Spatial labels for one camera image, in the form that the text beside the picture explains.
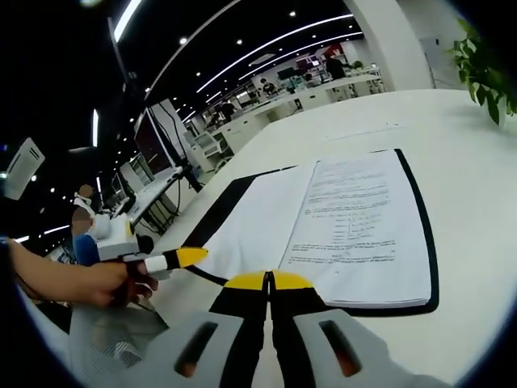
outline finger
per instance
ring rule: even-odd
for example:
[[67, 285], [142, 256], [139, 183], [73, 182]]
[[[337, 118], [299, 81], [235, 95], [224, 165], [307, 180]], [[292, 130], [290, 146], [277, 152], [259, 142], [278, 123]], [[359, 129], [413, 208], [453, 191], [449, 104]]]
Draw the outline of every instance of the finger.
[[147, 272], [147, 267], [145, 266], [145, 262], [141, 262], [141, 263], [138, 263], [137, 264], [137, 271], [141, 274], [141, 275], [148, 275], [149, 273]]
[[135, 294], [131, 295], [131, 298], [135, 295], [141, 295], [145, 299], [149, 299], [153, 295], [153, 292], [145, 285], [135, 285], [134, 292]]
[[158, 289], [158, 280], [154, 279], [151, 276], [139, 276], [134, 279], [137, 283], [142, 283], [143, 285], [148, 285], [153, 291]]

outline white table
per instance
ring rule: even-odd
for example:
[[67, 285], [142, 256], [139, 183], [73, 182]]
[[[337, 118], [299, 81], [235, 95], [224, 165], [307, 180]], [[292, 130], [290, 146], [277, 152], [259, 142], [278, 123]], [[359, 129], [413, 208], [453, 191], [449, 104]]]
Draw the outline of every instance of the white table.
[[154, 181], [135, 194], [137, 200], [128, 211], [128, 216], [133, 225], [137, 224], [144, 213], [153, 203], [169, 188], [183, 171], [182, 168], [170, 168], [156, 174]]
[[256, 108], [251, 108], [242, 116], [232, 120], [230, 123], [221, 126], [216, 133], [222, 133], [233, 153], [239, 152], [253, 137], [271, 123], [268, 114], [274, 110], [277, 118], [290, 116], [296, 111], [295, 99], [299, 99], [305, 110], [313, 106], [333, 103], [334, 98], [331, 89], [356, 85], [358, 90], [368, 89], [366, 82], [380, 79], [377, 75], [358, 75], [354, 77], [341, 78], [322, 85], [311, 87], [295, 94], [283, 93], [271, 99], [268, 103], [262, 103]]
[[[387, 342], [396, 362], [457, 382], [498, 334], [517, 291], [517, 137], [495, 129], [466, 91], [372, 95], [270, 124], [213, 177], [157, 249], [180, 246], [233, 179], [391, 148], [403, 150], [426, 203], [440, 303], [431, 314], [358, 320]], [[216, 296], [217, 287], [189, 276], [173, 275], [182, 278], [180, 297], [180, 283], [168, 280], [151, 300], [169, 324]]]

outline open notebook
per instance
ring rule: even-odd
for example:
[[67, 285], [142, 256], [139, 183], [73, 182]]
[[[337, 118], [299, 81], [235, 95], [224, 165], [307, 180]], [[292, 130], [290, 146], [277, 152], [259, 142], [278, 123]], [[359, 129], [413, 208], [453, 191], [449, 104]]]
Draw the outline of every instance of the open notebook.
[[204, 247], [204, 272], [295, 272], [329, 306], [400, 308], [431, 298], [426, 235], [395, 150], [259, 176]]

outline computer monitor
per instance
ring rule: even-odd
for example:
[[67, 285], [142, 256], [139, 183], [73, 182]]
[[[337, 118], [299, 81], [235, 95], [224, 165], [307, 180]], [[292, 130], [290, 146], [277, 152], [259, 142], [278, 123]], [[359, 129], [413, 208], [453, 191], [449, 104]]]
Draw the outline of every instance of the computer monitor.
[[124, 190], [124, 186], [120, 182], [120, 177], [115, 174], [111, 180], [111, 186], [104, 191], [105, 205], [109, 208], [115, 208], [128, 195]]
[[139, 121], [135, 142], [149, 165], [149, 169], [156, 175], [172, 166], [147, 110]]

